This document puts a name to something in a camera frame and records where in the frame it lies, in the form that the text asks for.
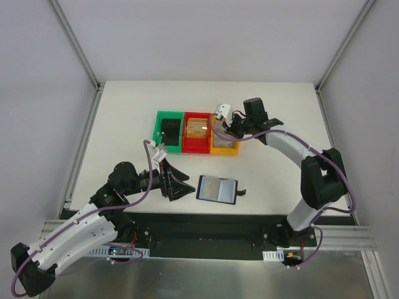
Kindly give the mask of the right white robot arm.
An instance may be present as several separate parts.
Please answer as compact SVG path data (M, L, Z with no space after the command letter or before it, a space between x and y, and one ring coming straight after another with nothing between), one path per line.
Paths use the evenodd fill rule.
M278 150L300 168L301 200L288 214L281 229L281 240L296 245L307 230L332 203L352 192L340 152L315 149L291 132L277 118L269 118L260 98L245 100L244 111L219 104L214 117L222 122L224 132L234 141L257 139Z

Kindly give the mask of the gold VIP card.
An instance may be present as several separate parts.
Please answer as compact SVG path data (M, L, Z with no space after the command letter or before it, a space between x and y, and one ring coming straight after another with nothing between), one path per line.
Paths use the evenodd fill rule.
M203 186L201 188L201 197L209 200L217 200L219 193L220 181L218 178L206 176L203 179Z

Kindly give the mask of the silver VIP card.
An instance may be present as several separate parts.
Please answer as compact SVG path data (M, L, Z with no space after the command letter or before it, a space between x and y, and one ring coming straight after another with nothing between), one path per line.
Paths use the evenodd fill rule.
M224 130L223 130L223 127L221 126L220 120L214 119L214 131L229 140L233 138L232 136L229 136L224 133ZM218 135L214 134L213 146L215 148L234 148L234 142L226 141L226 140L220 138Z

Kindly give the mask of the black card holder wallet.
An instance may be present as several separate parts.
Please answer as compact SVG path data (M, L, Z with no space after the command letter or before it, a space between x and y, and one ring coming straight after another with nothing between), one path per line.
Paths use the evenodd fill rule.
M235 205L237 197L245 195L245 189L238 189L237 180L204 175L199 177L196 192L198 200Z

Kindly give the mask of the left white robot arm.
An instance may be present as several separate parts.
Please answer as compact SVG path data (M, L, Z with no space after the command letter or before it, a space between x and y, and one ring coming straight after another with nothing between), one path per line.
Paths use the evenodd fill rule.
M38 241L11 249L12 284L20 282L24 295L35 297L90 250L111 241L131 242L138 229L124 211L131 205L127 196L147 196L159 189L163 197L175 201L195 192L187 180L189 176L166 159L158 168L141 173L130 162L118 163L107 182L69 220Z

